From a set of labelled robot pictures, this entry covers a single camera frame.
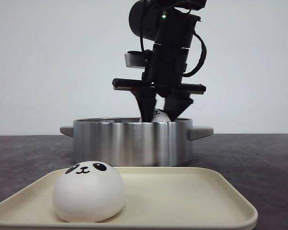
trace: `plastic tray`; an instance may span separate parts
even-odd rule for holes
[[[219,173],[188,167],[118,167],[126,202],[100,223],[67,223],[52,206],[52,189],[66,170],[47,174],[0,203],[0,230],[194,229],[252,230],[256,209]]]

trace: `table surface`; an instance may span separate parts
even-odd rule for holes
[[[214,134],[193,152],[188,166],[221,173],[256,207],[256,230],[288,230],[288,134]],[[70,137],[0,136],[0,202],[73,163]]]

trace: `pot handle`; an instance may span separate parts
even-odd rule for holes
[[[73,127],[72,126],[64,126],[60,128],[60,133],[67,135],[69,137],[73,137]]]
[[[208,126],[193,126],[190,130],[189,140],[197,140],[205,138],[213,134],[213,128]]]

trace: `pot rim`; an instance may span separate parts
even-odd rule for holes
[[[108,120],[123,120],[123,119],[133,119],[134,122],[107,122]],[[136,122],[139,120],[140,117],[99,117],[99,118],[83,118],[83,119],[76,119],[74,122],[88,122],[88,123],[100,123],[100,124],[159,124],[159,123],[180,123],[180,122],[187,122],[192,121],[190,118],[177,118],[175,121],[163,121],[163,122]]]

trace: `cartoon mouth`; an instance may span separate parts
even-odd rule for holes
[[[81,172],[76,172],[77,174],[81,174],[81,173],[89,173],[90,171],[85,172],[84,170],[82,170]]]

